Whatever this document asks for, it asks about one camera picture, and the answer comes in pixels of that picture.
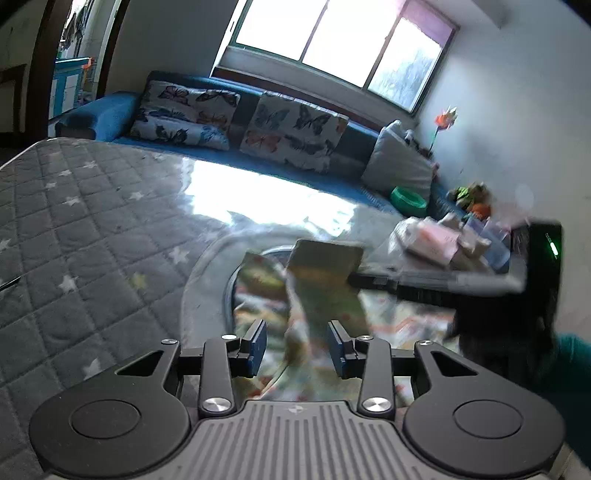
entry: circular cap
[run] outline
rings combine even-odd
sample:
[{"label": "circular cap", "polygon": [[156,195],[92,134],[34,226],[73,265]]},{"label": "circular cap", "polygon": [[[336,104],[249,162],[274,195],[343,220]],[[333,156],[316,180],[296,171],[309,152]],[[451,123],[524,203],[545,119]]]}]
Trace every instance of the circular cap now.
[{"label": "circular cap", "polygon": [[457,408],[453,419],[464,432],[482,439],[501,439],[517,433],[523,418],[513,407],[493,400],[475,400]]},{"label": "circular cap", "polygon": [[99,400],[72,414],[75,431],[92,439],[112,439],[130,432],[141,415],[133,405],[119,400]]},{"label": "circular cap", "polygon": [[386,410],[389,410],[392,407],[392,404],[389,400],[383,397],[371,397],[367,398],[361,404],[363,408],[367,411],[372,411],[374,413],[380,413]]},{"label": "circular cap", "polygon": [[220,413],[222,411],[226,411],[231,406],[232,404],[230,403],[230,401],[222,397],[208,398],[207,400],[204,400],[202,404],[204,410],[210,411],[212,413]]}]

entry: window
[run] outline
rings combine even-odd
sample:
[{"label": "window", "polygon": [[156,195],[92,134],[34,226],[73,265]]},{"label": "window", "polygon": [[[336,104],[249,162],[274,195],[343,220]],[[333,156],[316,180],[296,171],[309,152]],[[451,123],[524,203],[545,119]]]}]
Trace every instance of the window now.
[{"label": "window", "polygon": [[247,0],[233,44],[414,112],[456,27],[423,0]]}]

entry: orange flower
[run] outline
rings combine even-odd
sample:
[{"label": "orange flower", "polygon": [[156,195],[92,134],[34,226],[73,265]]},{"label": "orange flower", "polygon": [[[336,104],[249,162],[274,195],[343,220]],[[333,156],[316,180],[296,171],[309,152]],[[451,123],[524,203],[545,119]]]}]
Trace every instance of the orange flower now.
[{"label": "orange flower", "polygon": [[435,124],[438,130],[447,130],[455,122],[457,118],[457,108],[448,108],[447,111],[435,117]]}]

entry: metal screw head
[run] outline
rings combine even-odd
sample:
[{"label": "metal screw head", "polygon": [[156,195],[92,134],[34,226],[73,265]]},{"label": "metal screw head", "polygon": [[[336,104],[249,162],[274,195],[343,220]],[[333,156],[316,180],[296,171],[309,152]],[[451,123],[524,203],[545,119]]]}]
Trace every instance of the metal screw head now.
[{"label": "metal screw head", "polygon": [[390,401],[383,397],[367,398],[361,405],[367,411],[372,411],[374,413],[381,413],[383,411],[389,410],[392,407]]},{"label": "metal screw head", "polygon": [[204,400],[202,404],[204,410],[210,411],[212,413],[220,413],[229,410],[231,406],[232,403],[223,397],[208,398],[207,400]]}]

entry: doorway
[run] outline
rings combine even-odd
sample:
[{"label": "doorway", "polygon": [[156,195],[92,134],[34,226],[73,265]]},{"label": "doorway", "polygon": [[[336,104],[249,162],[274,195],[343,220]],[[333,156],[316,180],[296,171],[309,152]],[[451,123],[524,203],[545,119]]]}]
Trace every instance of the doorway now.
[{"label": "doorway", "polygon": [[96,99],[100,66],[121,0],[73,0],[57,49],[48,136],[60,116]]}]

